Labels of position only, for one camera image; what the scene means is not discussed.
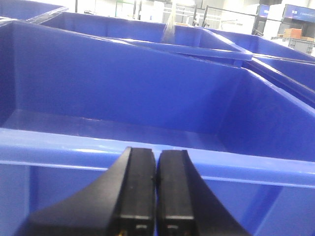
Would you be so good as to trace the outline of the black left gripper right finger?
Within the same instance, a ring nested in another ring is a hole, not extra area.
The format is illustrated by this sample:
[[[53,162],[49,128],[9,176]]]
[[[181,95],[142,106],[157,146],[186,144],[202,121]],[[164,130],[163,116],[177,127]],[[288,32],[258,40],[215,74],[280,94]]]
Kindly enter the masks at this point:
[[[248,236],[200,176],[186,150],[164,150],[157,165],[159,236]]]

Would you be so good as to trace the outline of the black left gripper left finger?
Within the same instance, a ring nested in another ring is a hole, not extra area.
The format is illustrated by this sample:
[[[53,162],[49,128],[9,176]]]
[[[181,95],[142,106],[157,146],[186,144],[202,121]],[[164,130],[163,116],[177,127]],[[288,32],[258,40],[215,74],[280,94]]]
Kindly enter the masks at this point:
[[[156,161],[151,149],[127,147],[95,181],[28,215],[17,236],[152,236]]]

